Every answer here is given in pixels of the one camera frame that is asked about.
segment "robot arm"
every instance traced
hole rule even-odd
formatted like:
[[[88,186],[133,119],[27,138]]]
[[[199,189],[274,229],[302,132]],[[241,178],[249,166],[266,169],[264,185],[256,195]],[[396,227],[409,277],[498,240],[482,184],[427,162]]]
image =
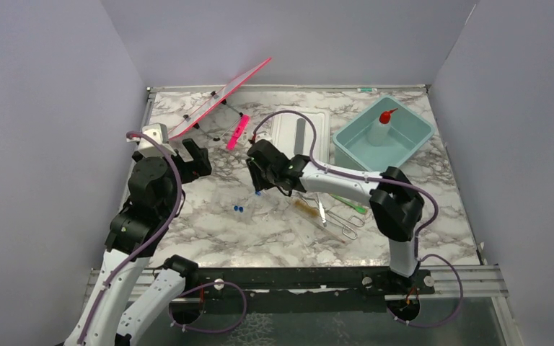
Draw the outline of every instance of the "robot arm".
[[[309,157],[288,159],[271,142],[260,140],[247,152],[247,167],[256,190],[277,187],[283,194],[326,192],[369,206],[377,228],[390,240],[390,269],[410,278],[419,267],[415,256],[414,227],[421,219],[423,198],[418,192],[387,183],[361,181],[326,172],[309,163]],[[381,177],[410,184],[395,167],[385,172],[358,172],[340,169],[358,176]]]
[[[193,158],[183,161],[168,144],[164,125],[146,126],[143,134],[171,154],[182,184],[211,173],[207,149],[199,148],[193,140],[183,141]],[[194,262],[172,257],[163,266],[159,280],[155,280],[150,289],[125,312],[128,297],[162,238],[158,236],[124,265],[109,285],[104,284],[129,255],[157,234],[175,208],[175,174],[161,152],[147,140],[140,139],[133,159],[136,163],[128,180],[130,196],[111,221],[97,284],[73,332],[64,342],[65,346],[135,345],[167,302],[183,292],[186,278],[195,275],[198,269]]]

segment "gray wall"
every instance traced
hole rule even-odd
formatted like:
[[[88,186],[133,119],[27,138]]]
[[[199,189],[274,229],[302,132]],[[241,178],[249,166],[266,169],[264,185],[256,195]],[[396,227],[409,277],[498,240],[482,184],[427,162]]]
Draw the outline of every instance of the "gray wall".
[[[146,84],[431,83],[477,0],[102,0]]]
[[[431,88],[526,345],[554,345],[554,1],[482,0]]]
[[[144,87],[98,0],[0,1],[0,345],[79,318]]]

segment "red bottle cap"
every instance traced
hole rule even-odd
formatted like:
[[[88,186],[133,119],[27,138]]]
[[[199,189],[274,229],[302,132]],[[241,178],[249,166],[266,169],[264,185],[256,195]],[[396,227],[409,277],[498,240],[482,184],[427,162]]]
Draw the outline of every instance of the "red bottle cap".
[[[390,122],[390,119],[392,118],[392,113],[398,110],[397,108],[394,110],[386,110],[385,112],[381,113],[381,116],[379,117],[379,122],[381,124],[387,124]]]

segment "pink highlighter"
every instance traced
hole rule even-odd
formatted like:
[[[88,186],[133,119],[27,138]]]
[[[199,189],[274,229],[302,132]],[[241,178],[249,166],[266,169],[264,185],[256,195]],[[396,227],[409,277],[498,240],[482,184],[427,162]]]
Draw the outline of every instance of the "pink highlighter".
[[[241,137],[243,134],[243,131],[245,130],[245,126],[247,126],[247,123],[250,121],[249,115],[243,115],[241,117],[241,121],[239,121],[239,125],[237,125],[237,128],[234,129],[234,133],[232,134],[232,137],[230,138],[230,141],[228,141],[228,145],[226,146],[226,149],[232,150],[234,149],[234,146],[237,145],[237,139]]]

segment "blue tray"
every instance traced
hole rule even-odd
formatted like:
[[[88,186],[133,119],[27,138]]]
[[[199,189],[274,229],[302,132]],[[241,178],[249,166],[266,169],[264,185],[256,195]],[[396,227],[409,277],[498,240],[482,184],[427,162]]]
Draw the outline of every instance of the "blue tray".
[[[366,132],[381,113],[398,108],[392,115],[387,138],[382,146],[366,140]],[[333,135],[335,165],[369,172],[382,172],[388,166],[399,167],[434,134],[434,126],[390,96],[374,104],[352,119]]]

